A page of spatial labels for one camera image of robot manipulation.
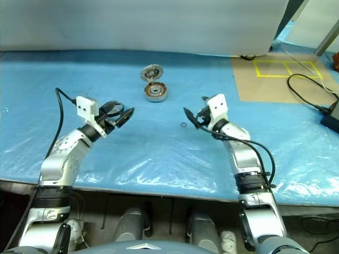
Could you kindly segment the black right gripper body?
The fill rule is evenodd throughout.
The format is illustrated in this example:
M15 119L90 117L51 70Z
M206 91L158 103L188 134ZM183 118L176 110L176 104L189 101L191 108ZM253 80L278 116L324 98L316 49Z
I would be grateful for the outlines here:
M200 122L198 122L200 125L209 125L211 122L210 117L211 111L208 106L204 107L197 113L197 119L201 119Z

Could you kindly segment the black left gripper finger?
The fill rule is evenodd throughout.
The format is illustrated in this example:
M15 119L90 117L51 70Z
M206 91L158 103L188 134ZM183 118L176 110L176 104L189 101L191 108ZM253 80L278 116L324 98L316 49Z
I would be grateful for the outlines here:
M117 102L107 102L99 108L99 117L114 117L118 115L118 110L114 109Z
M132 117L134 110L134 107L125 110L116 120L116 126L118 128L122 127Z

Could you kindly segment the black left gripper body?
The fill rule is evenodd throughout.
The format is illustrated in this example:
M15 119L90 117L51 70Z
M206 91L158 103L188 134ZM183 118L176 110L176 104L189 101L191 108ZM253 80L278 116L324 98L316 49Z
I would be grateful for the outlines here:
M96 117L96 123L100 127L97 132L99 134L110 134L114 129L114 122L117 118L118 114L99 114Z

